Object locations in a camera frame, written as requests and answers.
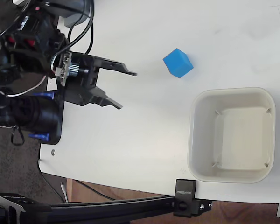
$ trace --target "white container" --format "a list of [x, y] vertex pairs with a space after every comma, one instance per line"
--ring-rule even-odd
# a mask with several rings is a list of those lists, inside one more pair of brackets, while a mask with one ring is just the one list
[[264, 89], [210, 90], [194, 101], [188, 166], [198, 180], [256, 183], [271, 171], [275, 103]]

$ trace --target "white cable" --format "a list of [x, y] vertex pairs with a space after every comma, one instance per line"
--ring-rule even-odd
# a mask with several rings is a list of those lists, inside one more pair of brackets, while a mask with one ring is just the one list
[[40, 85], [43, 83], [43, 81], [45, 81], [45, 79], [46, 79], [46, 76], [43, 76], [42, 79], [41, 79], [41, 81], [40, 81], [37, 85], [35, 85], [34, 87], [32, 87], [32, 88], [30, 88], [30, 89], [28, 89], [28, 90], [26, 90], [26, 91], [24, 91], [24, 92], [20, 92], [20, 93], [17, 93], [17, 94], [8, 94], [7, 96], [8, 96], [8, 97], [18, 97], [18, 96], [24, 95], [25, 93], [28, 93], [28, 92], [30, 92], [31, 90], [34, 90], [35, 88], [37, 88], [38, 86], [40, 86]]
[[2, 126], [2, 125], [0, 125], [0, 127], [1, 127], [1, 128], [14, 128], [14, 127], [16, 127], [16, 126], [6, 127], [6, 126]]

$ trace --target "tabletop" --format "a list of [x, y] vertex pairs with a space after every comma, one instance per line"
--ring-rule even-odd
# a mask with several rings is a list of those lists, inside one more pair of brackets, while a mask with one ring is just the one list
[[[280, 0], [95, 3], [91, 54], [123, 62], [138, 76], [100, 71], [97, 86], [121, 110], [65, 103], [60, 142], [41, 146], [42, 172], [174, 195], [176, 179], [195, 179], [187, 165], [195, 97], [210, 89], [257, 86], [276, 103], [272, 171], [255, 184], [198, 182], [196, 198], [280, 203]], [[72, 50], [84, 52], [89, 41], [90, 33]], [[176, 48], [194, 65], [181, 79], [162, 60]]]

